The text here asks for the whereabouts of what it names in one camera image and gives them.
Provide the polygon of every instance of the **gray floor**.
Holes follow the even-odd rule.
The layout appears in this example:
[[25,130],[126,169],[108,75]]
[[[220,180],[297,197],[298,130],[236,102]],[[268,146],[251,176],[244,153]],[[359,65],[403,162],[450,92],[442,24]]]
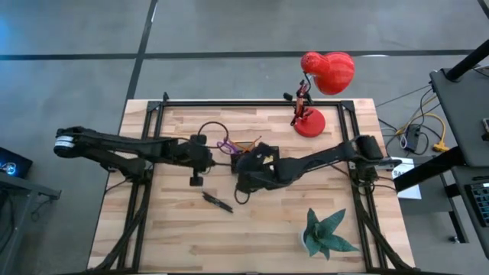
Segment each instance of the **gray floor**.
[[[0,1],[0,55],[137,53],[150,2]],[[147,52],[463,50],[488,36],[476,0],[160,0]],[[461,58],[355,57],[355,79],[335,97],[380,103],[426,85],[430,71]],[[107,173],[88,160],[56,157],[53,137],[72,125],[116,133],[133,68],[134,60],[0,61],[0,146],[34,161],[34,182],[63,190],[30,226],[16,274],[86,267]],[[295,91],[300,77],[299,57],[145,60],[134,97],[159,99],[166,91],[175,99],[277,99]],[[422,94],[377,113],[401,126]],[[313,89],[313,98],[324,96]],[[433,112],[443,116],[440,108]],[[426,125],[441,132],[435,120]],[[455,145],[450,132],[446,143]],[[390,152],[404,155],[394,143]],[[417,267],[463,274],[489,268],[457,203],[470,244],[446,241],[454,234],[448,215],[404,217]]]

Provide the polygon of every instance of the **red lamp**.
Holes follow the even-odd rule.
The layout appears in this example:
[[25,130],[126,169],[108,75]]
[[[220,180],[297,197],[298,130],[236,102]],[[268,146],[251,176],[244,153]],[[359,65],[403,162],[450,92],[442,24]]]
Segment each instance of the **red lamp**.
[[322,133],[326,121],[324,115],[317,109],[303,106],[303,99],[308,99],[312,104],[307,74],[313,76],[314,83],[320,92],[325,95],[335,95],[346,89],[353,80],[355,63],[347,53],[334,52],[321,55],[317,52],[308,52],[302,57],[300,66],[309,84],[301,82],[301,87],[296,93],[295,117],[291,124],[297,133],[304,137],[314,138]]

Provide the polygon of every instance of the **succulent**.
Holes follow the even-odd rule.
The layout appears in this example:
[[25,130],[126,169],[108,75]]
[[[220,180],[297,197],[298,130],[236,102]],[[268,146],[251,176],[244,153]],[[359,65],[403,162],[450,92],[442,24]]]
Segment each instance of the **succulent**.
[[328,218],[319,221],[315,212],[309,209],[307,212],[307,227],[304,231],[303,240],[309,250],[309,256],[321,252],[329,260],[329,250],[349,252],[358,251],[344,238],[334,235],[338,225],[345,217],[346,209],[340,210]]

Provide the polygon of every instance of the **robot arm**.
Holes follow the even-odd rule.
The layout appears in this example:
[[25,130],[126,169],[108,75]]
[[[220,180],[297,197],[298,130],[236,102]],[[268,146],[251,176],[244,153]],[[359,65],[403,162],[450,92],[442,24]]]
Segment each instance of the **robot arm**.
[[[83,127],[58,129],[54,153],[59,157],[86,157],[109,170],[118,169],[129,178],[144,175],[147,161],[167,163],[194,169],[194,176],[214,166],[212,153],[205,146],[206,136],[192,135],[189,140],[180,137],[159,137],[140,140],[103,134]],[[136,154],[126,159],[115,152]]]
[[355,176],[359,180],[373,182],[377,178],[377,165],[392,163],[395,167],[399,164],[398,160],[384,159],[375,137],[366,135],[309,156],[280,158],[264,164],[265,158],[273,153],[272,147],[260,143],[252,152],[241,157],[236,164],[236,189],[249,194],[261,188],[272,190],[286,187],[304,173],[341,161],[355,164]]

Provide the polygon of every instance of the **keyboard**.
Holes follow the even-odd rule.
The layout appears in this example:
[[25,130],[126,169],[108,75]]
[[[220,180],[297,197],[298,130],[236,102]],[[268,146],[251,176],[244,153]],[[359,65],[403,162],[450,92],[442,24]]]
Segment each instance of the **keyboard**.
[[489,227],[489,183],[466,185],[467,195],[483,227]]

